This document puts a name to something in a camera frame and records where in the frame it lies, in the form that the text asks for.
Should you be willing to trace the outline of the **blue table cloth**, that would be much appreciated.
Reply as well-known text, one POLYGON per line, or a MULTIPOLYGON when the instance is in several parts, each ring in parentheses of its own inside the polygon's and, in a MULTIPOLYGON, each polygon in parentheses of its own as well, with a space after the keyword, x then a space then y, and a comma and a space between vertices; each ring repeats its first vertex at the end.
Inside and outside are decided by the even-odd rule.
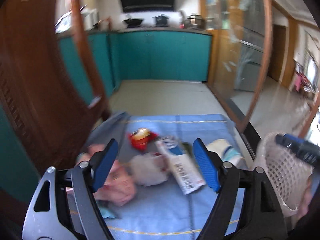
MULTIPOLYGON (((227 140, 237 147, 234 122, 221 114, 134 116, 116 113, 93 129, 85 146, 107 144, 116 139, 118 160, 124 166, 138 155, 129 135, 139 128, 148 128, 161 137, 173 136, 192 144, 201 139, 209 144, 227 140)), ((216 200, 216 193, 202 186, 188 195, 183 194, 173 176, 155 186, 137 187, 136 196, 124 206, 101 203, 115 217, 105 223, 115 239, 196 239, 216 200)))

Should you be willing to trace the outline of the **light blue cleaning cloth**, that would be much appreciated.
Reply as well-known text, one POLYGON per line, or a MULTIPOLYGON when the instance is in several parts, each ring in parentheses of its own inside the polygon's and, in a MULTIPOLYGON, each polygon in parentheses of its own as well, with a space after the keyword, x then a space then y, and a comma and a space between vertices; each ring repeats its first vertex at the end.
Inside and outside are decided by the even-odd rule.
POLYGON ((99 200, 97 202, 99 211, 101 213, 101 216, 103 219, 118 219, 120 218, 119 215, 117 215, 111 208, 110 208, 110 202, 99 200))

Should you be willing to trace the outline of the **white blue medicine box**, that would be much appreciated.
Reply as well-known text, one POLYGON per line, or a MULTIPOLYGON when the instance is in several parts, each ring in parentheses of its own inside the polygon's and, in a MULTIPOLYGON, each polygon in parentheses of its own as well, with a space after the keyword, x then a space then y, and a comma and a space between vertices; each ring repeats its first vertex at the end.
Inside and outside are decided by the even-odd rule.
POLYGON ((155 145, 158 152, 165 156, 169 170, 184 195, 197 191, 206 184, 180 140, 170 135, 158 138, 155 145))

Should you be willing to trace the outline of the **white paper cup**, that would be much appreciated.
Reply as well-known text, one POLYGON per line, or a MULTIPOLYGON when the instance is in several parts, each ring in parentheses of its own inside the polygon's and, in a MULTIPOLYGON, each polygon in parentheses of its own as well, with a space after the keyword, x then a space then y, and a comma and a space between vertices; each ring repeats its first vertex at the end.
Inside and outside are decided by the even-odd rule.
POLYGON ((211 152, 217 153, 223 162, 228 161, 237 168, 247 168, 242 154, 225 139, 214 140, 207 144, 206 148, 211 152))

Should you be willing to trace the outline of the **green vegetable leaf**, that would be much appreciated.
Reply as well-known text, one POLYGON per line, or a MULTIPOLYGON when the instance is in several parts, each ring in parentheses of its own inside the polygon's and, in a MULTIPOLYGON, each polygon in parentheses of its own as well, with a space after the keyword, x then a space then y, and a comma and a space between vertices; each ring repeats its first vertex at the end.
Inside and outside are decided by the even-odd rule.
POLYGON ((186 151, 186 153, 189 155, 191 159, 194 159, 194 154, 193 154, 193 147, 191 144, 188 142, 182 142, 182 145, 186 151))

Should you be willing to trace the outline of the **pink plastic bag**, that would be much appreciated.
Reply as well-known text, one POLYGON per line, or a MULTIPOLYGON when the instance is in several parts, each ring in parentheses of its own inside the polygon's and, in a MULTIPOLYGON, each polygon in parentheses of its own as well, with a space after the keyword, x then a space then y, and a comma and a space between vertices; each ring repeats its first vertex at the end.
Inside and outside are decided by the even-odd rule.
POLYGON ((96 200, 111 202, 123 206, 136 195, 136 186, 132 177, 119 160, 115 160, 102 188, 93 194, 96 200))

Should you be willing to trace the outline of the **white mesh trash basket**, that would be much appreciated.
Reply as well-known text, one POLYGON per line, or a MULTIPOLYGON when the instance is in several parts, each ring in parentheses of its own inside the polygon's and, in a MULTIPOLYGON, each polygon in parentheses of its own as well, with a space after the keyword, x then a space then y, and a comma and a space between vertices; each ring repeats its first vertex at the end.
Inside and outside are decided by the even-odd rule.
POLYGON ((277 132, 269 133, 259 142, 252 169, 264 169, 284 217, 290 217, 299 210, 313 168, 294 157, 289 149, 277 145, 276 135, 277 132))

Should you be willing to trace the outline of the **dark cooking pot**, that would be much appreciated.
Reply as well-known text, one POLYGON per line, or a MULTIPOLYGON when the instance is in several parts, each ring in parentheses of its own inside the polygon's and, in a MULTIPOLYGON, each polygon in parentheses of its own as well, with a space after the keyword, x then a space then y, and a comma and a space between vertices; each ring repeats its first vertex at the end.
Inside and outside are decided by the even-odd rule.
POLYGON ((158 16, 153 16, 155 27, 168 27, 170 17, 160 14, 158 16))

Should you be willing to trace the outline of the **steel pot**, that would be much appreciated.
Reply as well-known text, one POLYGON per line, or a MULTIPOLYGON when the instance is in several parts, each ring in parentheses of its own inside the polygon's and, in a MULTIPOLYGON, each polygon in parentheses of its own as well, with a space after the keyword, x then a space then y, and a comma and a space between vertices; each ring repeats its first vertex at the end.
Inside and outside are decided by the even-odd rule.
POLYGON ((192 14, 187 16, 184 20, 184 28, 185 29, 198 29, 205 30, 206 22, 201 15, 192 14))

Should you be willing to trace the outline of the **red snack wrapper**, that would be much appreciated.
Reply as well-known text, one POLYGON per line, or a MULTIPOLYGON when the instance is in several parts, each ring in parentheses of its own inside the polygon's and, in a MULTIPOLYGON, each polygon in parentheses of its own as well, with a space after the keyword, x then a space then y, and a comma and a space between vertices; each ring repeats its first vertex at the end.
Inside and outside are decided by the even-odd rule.
POLYGON ((133 148, 140 152, 147 150, 148 143, 158 138, 158 134, 148 128, 139 128, 129 134, 129 141, 133 148))

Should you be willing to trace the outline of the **black wok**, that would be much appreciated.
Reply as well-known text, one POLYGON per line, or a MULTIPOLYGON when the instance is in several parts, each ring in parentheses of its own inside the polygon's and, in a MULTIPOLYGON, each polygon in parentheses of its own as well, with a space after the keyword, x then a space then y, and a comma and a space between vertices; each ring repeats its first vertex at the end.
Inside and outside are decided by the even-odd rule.
POLYGON ((127 15, 126 19, 122 21, 126 24, 127 28, 139 28, 141 24, 144 22, 143 18, 134 18, 131 15, 127 15))

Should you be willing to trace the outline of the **brown wooden chair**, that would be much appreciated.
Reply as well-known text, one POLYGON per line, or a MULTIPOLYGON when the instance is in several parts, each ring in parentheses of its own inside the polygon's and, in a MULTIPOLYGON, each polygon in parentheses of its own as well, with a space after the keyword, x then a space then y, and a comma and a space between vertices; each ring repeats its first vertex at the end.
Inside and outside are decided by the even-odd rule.
POLYGON ((110 115, 80 0, 71 0, 71 32, 91 102, 80 96, 62 59, 56 2, 1 0, 1 189, 26 204, 46 168, 71 167, 94 123, 110 115))

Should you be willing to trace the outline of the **white tissue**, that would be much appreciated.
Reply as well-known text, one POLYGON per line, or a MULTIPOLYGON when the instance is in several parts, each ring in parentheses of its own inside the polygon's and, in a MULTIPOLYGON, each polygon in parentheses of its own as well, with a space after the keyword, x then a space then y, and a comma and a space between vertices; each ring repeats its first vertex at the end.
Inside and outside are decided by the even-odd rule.
POLYGON ((135 183, 144 187, 164 183, 170 173, 165 156, 158 152, 134 156, 130 160, 130 171, 135 183))

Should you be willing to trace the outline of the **teal kitchen cabinets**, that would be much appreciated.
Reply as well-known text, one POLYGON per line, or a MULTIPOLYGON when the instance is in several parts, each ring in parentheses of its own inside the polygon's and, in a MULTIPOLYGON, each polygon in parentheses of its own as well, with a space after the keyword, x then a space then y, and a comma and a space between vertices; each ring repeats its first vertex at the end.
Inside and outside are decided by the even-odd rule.
MULTIPOLYGON (((194 31, 143 28, 93 31, 89 45, 107 96, 124 80, 206 81, 212 37, 194 31)), ((5 111, 1 111, 1 189, 29 202, 38 174, 5 111)))

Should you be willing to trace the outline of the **glass sliding door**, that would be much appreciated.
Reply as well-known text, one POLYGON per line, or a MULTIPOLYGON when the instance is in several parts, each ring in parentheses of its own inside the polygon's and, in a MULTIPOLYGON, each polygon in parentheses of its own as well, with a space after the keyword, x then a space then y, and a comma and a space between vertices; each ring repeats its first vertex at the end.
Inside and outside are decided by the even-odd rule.
POLYGON ((206 31, 213 36, 211 59, 207 80, 227 115, 243 132, 258 102, 270 62, 272 48, 272 7, 270 0, 263 0, 265 14, 264 51, 260 74, 254 92, 234 89, 234 80, 240 59, 243 37, 244 12, 241 0, 200 0, 201 15, 206 20, 206 31))

